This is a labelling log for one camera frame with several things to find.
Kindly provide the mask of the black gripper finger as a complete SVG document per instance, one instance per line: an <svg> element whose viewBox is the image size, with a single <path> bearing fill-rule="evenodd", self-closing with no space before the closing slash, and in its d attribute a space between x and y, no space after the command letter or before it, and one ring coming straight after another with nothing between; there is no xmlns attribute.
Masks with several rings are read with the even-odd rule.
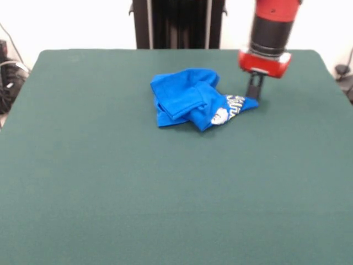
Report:
<svg viewBox="0 0 353 265"><path fill-rule="evenodd" d="M246 97L248 98L256 98L256 86L254 85L255 76L256 74L254 73L250 74L250 79L246 91Z"/></svg>
<svg viewBox="0 0 353 265"><path fill-rule="evenodd" d="M265 76L257 76L257 78L258 78L258 80L257 80L257 84L256 84L255 95L256 95L256 99L260 100Z"/></svg>

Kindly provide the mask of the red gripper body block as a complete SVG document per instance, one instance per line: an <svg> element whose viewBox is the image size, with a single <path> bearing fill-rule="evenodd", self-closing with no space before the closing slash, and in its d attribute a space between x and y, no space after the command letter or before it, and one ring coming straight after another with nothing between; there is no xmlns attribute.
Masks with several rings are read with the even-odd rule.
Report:
<svg viewBox="0 0 353 265"><path fill-rule="evenodd" d="M252 54L249 49L239 50L239 67L247 72L257 72L272 78L281 78L291 62L292 55L284 52L278 58Z"/></svg>

